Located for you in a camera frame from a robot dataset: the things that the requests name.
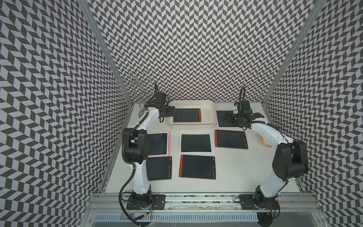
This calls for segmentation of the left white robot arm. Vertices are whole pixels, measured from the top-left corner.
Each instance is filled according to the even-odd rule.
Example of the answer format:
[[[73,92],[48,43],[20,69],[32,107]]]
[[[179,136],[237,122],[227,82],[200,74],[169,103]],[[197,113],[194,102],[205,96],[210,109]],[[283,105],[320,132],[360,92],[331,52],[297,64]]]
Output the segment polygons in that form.
[[[131,177],[121,188],[123,193],[126,185],[133,181],[131,201],[150,206],[152,203],[151,185],[147,177],[146,160],[150,153],[150,143],[147,131],[157,121],[162,123],[165,118],[175,116],[175,107],[169,106],[167,94],[155,92],[144,104],[145,112],[130,128],[122,132],[122,157],[126,164],[132,168]]]

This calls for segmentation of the pink edged writing tablet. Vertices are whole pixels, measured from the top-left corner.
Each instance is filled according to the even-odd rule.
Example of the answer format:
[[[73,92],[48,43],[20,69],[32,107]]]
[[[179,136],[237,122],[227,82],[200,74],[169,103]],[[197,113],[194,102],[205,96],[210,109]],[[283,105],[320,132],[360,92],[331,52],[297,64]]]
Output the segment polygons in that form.
[[[148,135],[150,157],[169,157],[171,155],[171,133],[158,132]]]

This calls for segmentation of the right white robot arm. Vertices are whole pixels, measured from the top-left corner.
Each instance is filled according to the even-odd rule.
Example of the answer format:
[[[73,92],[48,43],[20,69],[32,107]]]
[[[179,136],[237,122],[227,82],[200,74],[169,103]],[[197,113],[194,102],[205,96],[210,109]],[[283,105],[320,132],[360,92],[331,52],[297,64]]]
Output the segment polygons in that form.
[[[253,203],[256,209],[275,209],[278,207],[278,193],[291,178],[299,178],[309,171],[307,145],[283,134],[280,129],[269,123],[260,113],[254,113],[247,100],[234,103],[232,113],[226,113],[223,120],[242,129],[251,129],[275,148],[272,173],[264,183],[257,186],[252,198],[241,198],[241,205]]]

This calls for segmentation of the red framed writing tablet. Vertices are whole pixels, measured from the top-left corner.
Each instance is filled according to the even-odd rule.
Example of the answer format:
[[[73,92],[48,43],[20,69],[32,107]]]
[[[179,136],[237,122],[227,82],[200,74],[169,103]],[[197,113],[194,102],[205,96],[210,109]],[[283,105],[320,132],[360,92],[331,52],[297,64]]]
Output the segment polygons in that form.
[[[172,157],[149,158],[146,161],[149,181],[171,180],[173,169]]]

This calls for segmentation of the white framed writing tablet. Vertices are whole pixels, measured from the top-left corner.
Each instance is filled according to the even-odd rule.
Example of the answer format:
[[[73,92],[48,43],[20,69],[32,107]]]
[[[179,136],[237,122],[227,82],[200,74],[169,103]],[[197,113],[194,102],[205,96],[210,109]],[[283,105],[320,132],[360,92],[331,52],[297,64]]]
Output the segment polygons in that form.
[[[179,153],[215,153],[212,134],[180,134]]]

